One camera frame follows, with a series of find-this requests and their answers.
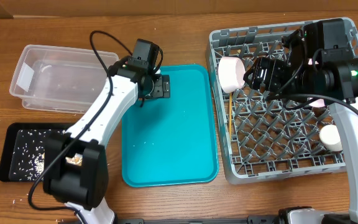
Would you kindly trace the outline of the bowl with food scraps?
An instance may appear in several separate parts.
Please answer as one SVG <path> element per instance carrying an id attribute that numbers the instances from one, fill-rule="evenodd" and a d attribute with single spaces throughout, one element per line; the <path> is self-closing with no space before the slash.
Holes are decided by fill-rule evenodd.
<path id="1" fill-rule="evenodd" d="M 218 65 L 218 78 L 222 91 L 232 93 L 244 84 L 245 67 L 240 58 L 222 57 Z"/>

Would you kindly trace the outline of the wooden chopstick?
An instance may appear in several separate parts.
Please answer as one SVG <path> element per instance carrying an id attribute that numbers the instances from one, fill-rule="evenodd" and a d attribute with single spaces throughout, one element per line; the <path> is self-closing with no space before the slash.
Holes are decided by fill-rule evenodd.
<path id="1" fill-rule="evenodd" d="M 229 94 L 228 111 L 229 111 L 229 117 L 228 117 L 229 142 L 231 142 L 232 141 L 232 93 Z"/>

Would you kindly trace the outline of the large pink plate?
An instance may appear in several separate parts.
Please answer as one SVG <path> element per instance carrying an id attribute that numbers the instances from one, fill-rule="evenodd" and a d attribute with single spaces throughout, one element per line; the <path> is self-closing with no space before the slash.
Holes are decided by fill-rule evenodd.
<path id="1" fill-rule="evenodd" d="M 314 108 L 322 108 L 325 107 L 325 102 L 323 99 L 315 99 L 315 101 L 310 103 L 309 105 Z"/>

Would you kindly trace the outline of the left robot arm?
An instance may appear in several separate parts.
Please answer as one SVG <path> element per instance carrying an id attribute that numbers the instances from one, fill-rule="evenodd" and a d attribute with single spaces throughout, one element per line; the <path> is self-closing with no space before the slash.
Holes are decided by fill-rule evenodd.
<path id="1" fill-rule="evenodd" d="M 106 83 L 87 112 L 45 146 L 44 192 L 73 210 L 82 223 L 114 223 L 104 198 L 109 181 L 106 146 L 124 113 L 141 99 L 170 97 L 168 75 L 159 72 L 162 49 L 138 39 L 132 55 L 108 68 Z"/>

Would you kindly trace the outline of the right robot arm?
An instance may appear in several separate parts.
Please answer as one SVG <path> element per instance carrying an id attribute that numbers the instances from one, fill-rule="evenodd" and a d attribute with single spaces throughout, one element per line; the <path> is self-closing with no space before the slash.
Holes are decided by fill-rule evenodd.
<path id="1" fill-rule="evenodd" d="M 268 100 L 292 100 L 304 107 L 323 100 L 340 136 L 350 189 L 347 217 L 325 215 L 325 223 L 358 223 L 358 54 L 356 34 L 344 19 L 304 25 L 282 38 L 286 61 L 258 58 L 244 74 L 252 89 L 264 87 Z"/>

